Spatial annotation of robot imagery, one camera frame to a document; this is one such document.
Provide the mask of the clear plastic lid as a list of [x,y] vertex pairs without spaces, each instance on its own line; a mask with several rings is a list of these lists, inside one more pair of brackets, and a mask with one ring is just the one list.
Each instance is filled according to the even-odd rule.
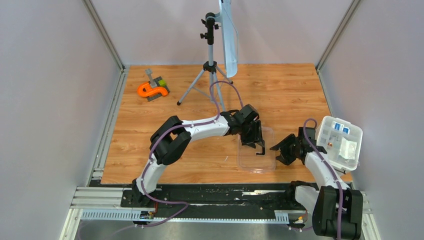
[[247,145],[242,145],[241,138],[238,135],[237,140],[237,166],[250,173],[262,174],[272,172],[276,169],[276,153],[269,150],[274,146],[275,134],[271,127],[262,127],[262,136],[264,139],[264,148],[255,145],[252,148]]

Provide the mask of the blue square alcohol pad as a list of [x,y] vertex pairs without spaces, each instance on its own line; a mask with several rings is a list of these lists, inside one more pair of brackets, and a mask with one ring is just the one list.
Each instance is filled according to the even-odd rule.
[[332,122],[332,128],[339,131],[339,132],[343,131],[344,126],[345,125],[343,123],[340,123],[340,122],[337,122],[337,121]]

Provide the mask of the white gauze pad packet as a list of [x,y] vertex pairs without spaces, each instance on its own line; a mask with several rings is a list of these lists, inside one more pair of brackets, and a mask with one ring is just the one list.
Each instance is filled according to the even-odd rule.
[[346,160],[355,160],[357,145],[358,143],[356,141],[350,141],[343,137],[341,140],[339,155]]

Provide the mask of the small blue white sachet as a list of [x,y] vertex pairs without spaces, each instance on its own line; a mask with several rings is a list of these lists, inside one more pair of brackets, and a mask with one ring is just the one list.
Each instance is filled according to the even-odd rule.
[[350,128],[349,127],[346,127],[346,126],[344,126],[343,128],[342,128],[342,132],[343,133],[345,133],[345,134],[349,134],[350,133]]

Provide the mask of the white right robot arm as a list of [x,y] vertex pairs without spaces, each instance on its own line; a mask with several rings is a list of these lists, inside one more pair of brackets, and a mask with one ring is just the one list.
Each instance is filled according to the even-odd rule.
[[363,195],[349,187],[330,164],[327,151],[319,146],[314,127],[299,127],[298,134],[289,134],[271,151],[278,151],[276,160],[288,166],[295,160],[310,171],[315,184],[292,181],[285,195],[292,209],[301,205],[312,214],[311,227],[317,236],[336,240],[358,240],[362,234]]

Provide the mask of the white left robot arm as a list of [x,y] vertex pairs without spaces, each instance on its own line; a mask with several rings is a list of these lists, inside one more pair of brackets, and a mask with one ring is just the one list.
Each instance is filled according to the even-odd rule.
[[166,167],[179,160],[187,146],[209,137],[238,135],[243,146],[261,147],[265,154],[265,141],[258,111],[247,104],[240,110],[222,111],[217,116],[200,120],[181,120],[169,117],[150,137],[147,163],[141,175],[132,182],[134,200],[140,206],[149,206],[153,193]]

